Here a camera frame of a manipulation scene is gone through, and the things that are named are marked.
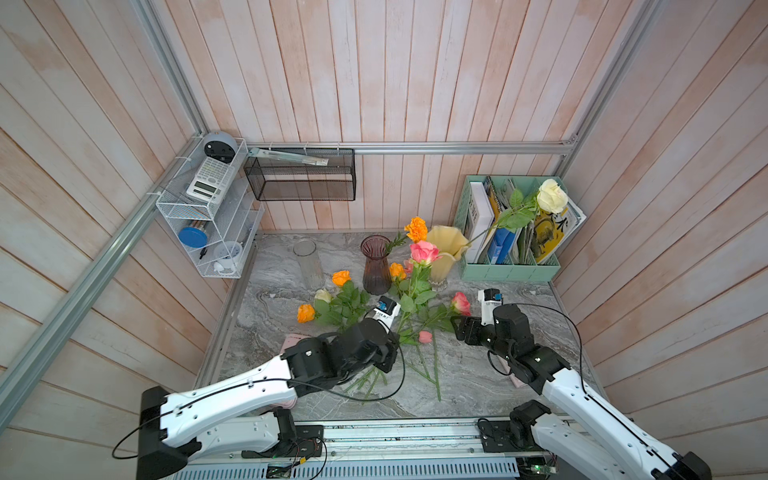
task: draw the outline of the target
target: pink rose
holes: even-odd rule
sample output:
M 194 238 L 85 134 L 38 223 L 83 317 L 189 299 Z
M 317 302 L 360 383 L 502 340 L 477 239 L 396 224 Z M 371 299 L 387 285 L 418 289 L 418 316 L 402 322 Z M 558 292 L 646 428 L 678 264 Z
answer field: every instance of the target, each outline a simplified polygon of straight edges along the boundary
M 426 330 L 419 332 L 419 342 L 430 343 L 432 341 L 432 334 Z
M 437 260 L 439 254 L 440 249 L 426 240 L 411 245 L 411 258 L 421 265 L 430 265 Z
M 467 296 L 464 293 L 456 292 L 453 300 L 451 300 L 451 308 L 457 313 L 469 316 L 469 300 L 467 300 Z

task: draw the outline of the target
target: calculator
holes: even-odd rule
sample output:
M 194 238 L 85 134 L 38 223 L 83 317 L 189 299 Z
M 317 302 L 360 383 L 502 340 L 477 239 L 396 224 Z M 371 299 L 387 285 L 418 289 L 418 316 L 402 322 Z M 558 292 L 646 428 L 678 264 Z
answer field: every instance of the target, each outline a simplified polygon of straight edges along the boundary
M 229 165 L 211 157 L 205 157 L 187 188 L 187 195 L 206 203 L 220 203 L 229 188 L 229 184 L 224 183 L 229 173 Z

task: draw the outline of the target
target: black cable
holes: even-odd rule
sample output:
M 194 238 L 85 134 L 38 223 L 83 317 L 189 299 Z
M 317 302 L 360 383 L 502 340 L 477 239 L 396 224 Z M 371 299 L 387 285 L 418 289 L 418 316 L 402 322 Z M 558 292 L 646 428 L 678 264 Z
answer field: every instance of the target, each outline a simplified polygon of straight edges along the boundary
M 321 439 L 320 437 L 317 437 L 317 439 L 320 440 L 320 443 L 323 444 L 323 450 L 326 451 L 326 457 L 323 460 L 323 466 L 320 467 L 320 470 L 318 470 L 317 473 L 315 474 L 315 476 L 310 478 L 310 480 L 315 480 L 315 478 L 319 477 L 320 474 L 323 473 L 323 470 L 326 467 L 326 463 L 328 462 L 328 447 L 326 446 L 326 443 L 325 443 L 325 441 L 323 439 Z
M 504 373 L 501 370 L 496 368 L 496 365 L 493 364 L 491 361 L 491 350 L 488 351 L 488 363 L 491 364 L 491 368 L 496 370 L 497 372 L 501 373 L 503 376 L 510 376 L 512 374 L 512 371 L 510 370 L 509 373 Z
M 386 324 L 384 322 L 382 322 L 381 320 L 378 320 L 378 322 L 381 323 L 386 328 Z M 186 405 L 182 405 L 179 408 L 179 410 L 184 410 L 185 408 L 191 407 L 193 404 L 199 402 L 200 400 L 205 400 L 208 397 L 211 397 L 211 396 L 214 396 L 214 395 L 218 395 L 220 393 L 224 393 L 224 392 L 227 392 L 229 390 L 239 388 L 241 386 L 248 386 L 248 385 L 253 385 L 253 384 L 256 384 L 256 383 L 263 383 L 263 382 L 293 382 L 293 383 L 296 383 L 298 385 L 310 386 L 310 387 L 313 387 L 314 389 L 318 389 L 318 390 L 321 390 L 321 391 L 324 391 L 324 392 L 328 392 L 328 393 L 330 393 L 332 395 L 341 397 L 343 399 L 354 400 L 355 402 L 361 402 L 361 403 L 381 402 L 382 400 L 386 400 L 388 398 L 391 398 L 391 397 L 395 396 L 395 394 L 400 391 L 400 389 L 402 388 L 403 384 L 406 382 L 406 358 L 405 358 L 405 356 L 402 353 L 402 346 L 398 343 L 397 347 L 398 347 L 398 349 L 400 351 L 400 357 L 402 359 L 402 379 L 400 380 L 400 385 L 397 387 L 397 389 L 394 392 L 388 394 L 387 396 L 380 397 L 378 399 L 358 399 L 358 398 L 353 397 L 353 396 L 344 395 L 343 393 L 335 392 L 335 391 L 333 391 L 331 389 L 327 389 L 325 387 L 316 386 L 316 385 L 313 385 L 312 383 L 308 383 L 308 382 L 302 382 L 300 380 L 294 380 L 294 379 L 261 379 L 261 380 L 253 380 L 253 381 L 250 381 L 250 382 L 238 383 L 236 385 L 230 385 L 230 386 L 228 386 L 225 389 L 217 390 L 216 392 L 211 392 L 211 393 L 209 393 L 207 395 L 203 395 L 200 398 L 192 400 L 191 402 L 189 402 Z M 132 455 L 130 457 L 118 457 L 114 453 L 118 450 L 120 445 L 122 445 L 122 443 L 125 442 L 128 439 L 128 437 L 133 435 L 135 432 L 138 432 L 143 426 L 145 426 L 149 422 L 153 422 L 154 420 L 161 419 L 161 418 L 165 417 L 166 415 L 168 415 L 170 413 L 173 413 L 173 412 L 174 412 L 174 410 L 169 410 L 169 411 L 167 411 L 165 413 L 162 413 L 160 415 L 156 415 L 155 417 L 152 417 L 151 419 L 148 419 L 146 422 L 141 423 L 138 427 L 136 427 L 135 429 L 131 430 L 125 437 L 123 437 L 114 446 L 114 448 L 112 449 L 112 458 L 114 458 L 115 460 L 128 460 L 128 459 L 131 459 L 131 458 L 137 458 L 138 455 Z
M 582 374 L 584 371 L 584 343 L 581 341 L 581 333 L 578 331 L 578 327 L 576 327 L 576 324 L 573 320 L 571 320 L 571 317 L 566 315 L 565 313 L 561 312 L 560 310 L 556 308 L 552 308 L 551 306 L 546 305 L 539 305 L 538 303 L 517 303 L 515 302 L 515 305 L 525 305 L 525 306 L 537 306 L 539 308 L 545 308 L 547 310 L 552 310 L 553 312 L 560 313 L 568 322 L 571 323 L 571 325 L 574 326 L 574 330 L 576 330 L 576 336 L 578 337 L 578 375 L 581 377 L 581 391 L 584 392 L 584 394 L 587 394 L 587 390 L 584 387 L 584 375 Z

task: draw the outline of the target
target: vase rim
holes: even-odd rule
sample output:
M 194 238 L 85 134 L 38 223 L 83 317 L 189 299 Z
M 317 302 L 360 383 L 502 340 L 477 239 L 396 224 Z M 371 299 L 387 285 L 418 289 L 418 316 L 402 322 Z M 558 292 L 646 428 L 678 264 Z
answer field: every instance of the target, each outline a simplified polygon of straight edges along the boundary
M 384 237 L 383 235 L 379 235 L 377 233 L 375 233 L 373 235 L 368 235 L 367 237 L 362 239 L 362 242 L 360 242 L 360 252 L 363 255 L 365 255 L 366 258 L 369 258 L 371 260 L 382 260 L 382 259 L 385 259 L 386 257 L 389 256 L 389 255 L 382 255 L 380 257 L 373 257 L 373 256 L 368 255 L 362 248 L 365 246 L 366 242 L 369 242 L 371 240 L 384 240 L 385 248 L 386 248 L 386 244 L 389 242 L 389 238 Z

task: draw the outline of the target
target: book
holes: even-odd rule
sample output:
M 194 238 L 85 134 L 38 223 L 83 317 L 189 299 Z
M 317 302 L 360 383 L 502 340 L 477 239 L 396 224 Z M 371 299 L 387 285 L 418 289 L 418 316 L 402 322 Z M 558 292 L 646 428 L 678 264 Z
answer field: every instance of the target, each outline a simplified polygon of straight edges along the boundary
M 485 193 L 485 188 L 481 182 L 469 182 L 469 206 L 467 208 L 467 221 L 464 225 L 464 237 L 472 240 L 484 231 L 486 231 L 495 221 L 495 215 L 491 208 L 491 202 Z M 467 263 L 477 263 L 481 252 L 490 241 L 488 235 L 485 239 L 478 238 L 465 252 Z
M 490 177 L 486 177 L 483 181 L 485 191 L 488 194 L 488 199 L 491 202 L 496 220 L 505 210 L 509 208 L 509 197 L 515 190 L 515 185 L 511 179 L 507 179 L 500 188 L 501 195 L 498 195 L 496 188 Z M 505 228 L 495 229 L 491 246 L 488 248 L 488 263 L 491 265 L 503 265 L 510 250 L 515 245 L 515 238 L 520 234 L 520 229 L 514 232 Z
M 536 264 L 541 265 L 546 262 L 586 219 L 584 212 L 570 198 L 559 214 L 540 211 L 534 220 L 535 236 L 531 242 L 531 251 Z

